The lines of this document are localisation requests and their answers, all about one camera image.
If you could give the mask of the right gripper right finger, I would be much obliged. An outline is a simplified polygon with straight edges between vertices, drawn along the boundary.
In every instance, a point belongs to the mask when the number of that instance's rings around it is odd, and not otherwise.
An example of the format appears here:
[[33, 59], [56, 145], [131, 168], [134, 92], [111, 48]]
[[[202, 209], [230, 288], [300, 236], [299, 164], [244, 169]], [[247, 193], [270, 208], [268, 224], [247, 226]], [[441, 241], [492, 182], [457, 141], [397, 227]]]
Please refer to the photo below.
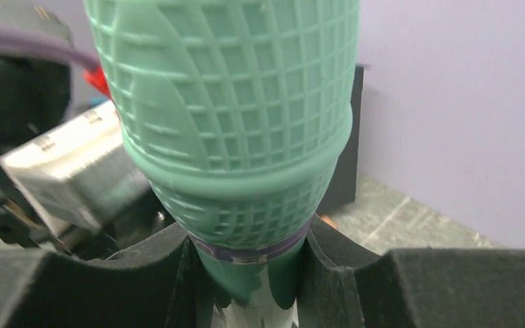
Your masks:
[[379, 256], [314, 218], [303, 259], [301, 327], [525, 327], [525, 250]]

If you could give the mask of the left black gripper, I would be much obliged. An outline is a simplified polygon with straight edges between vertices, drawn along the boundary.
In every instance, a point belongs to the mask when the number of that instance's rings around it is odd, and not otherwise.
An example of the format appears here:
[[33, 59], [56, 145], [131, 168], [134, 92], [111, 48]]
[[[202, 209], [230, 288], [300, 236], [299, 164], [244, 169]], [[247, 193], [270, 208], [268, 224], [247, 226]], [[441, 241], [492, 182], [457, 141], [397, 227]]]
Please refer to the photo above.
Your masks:
[[82, 260], [105, 259], [172, 225], [174, 219], [150, 191], [110, 216], [97, 232], [69, 225], [59, 236], [45, 225], [7, 178], [0, 178], [0, 240], [25, 249], [46, 245]]

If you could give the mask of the black round base mic stand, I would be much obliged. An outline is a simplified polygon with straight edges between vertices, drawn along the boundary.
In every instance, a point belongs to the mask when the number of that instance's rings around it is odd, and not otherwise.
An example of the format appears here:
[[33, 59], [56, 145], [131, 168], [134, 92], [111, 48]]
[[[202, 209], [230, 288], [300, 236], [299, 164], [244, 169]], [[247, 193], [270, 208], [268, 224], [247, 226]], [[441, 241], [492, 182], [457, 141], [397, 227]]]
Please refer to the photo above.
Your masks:
[[223, 264], [209, 269], [215, 296], [212, 327], [291, 327], [295, 316], [293, 265]]

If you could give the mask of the teal green microphone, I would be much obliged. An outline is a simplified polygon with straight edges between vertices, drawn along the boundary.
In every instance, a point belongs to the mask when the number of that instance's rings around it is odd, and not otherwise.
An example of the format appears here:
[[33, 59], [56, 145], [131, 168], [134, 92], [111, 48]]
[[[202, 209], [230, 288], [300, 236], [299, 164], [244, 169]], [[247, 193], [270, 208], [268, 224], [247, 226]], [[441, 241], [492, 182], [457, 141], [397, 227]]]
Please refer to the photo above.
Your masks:
[[222, 305], [292, 307], [352, 126], [358, 1], [86, 1], [124, 147]]

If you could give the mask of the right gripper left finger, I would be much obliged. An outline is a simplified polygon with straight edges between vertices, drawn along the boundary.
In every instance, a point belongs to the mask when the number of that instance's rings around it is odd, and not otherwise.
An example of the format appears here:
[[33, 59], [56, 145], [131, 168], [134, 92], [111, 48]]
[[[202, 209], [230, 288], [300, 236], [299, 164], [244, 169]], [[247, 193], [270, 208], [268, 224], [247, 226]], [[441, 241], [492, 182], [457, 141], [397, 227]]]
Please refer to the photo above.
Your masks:
[[0, 249], [0, 327], [197, 327], [192, 266], [176, 224], [106, 260]]

